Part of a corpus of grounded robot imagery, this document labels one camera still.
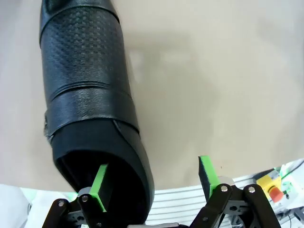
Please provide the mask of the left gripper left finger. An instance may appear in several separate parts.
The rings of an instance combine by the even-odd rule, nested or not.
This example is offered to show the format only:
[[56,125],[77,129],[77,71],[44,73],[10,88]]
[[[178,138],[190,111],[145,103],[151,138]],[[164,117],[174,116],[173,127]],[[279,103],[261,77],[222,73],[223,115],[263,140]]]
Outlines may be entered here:
[[109,165],[99,167],[93,184],[78,192],[72,202],[56,199],[42,225],[44,228],[101,228],[112,194]]

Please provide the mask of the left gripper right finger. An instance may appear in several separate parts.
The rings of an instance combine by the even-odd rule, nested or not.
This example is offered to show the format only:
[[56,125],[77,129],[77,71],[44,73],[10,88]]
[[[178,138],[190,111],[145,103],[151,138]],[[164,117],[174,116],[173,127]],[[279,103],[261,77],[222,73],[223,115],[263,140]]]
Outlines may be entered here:
[[226,215],[239,220],[244,228],[279,228],[280,223],[262,188],[250,184],[243,189],[221,183],[208,156],[199,157],[199,179],[206,205],[199,211],[192,228],[218,228]]

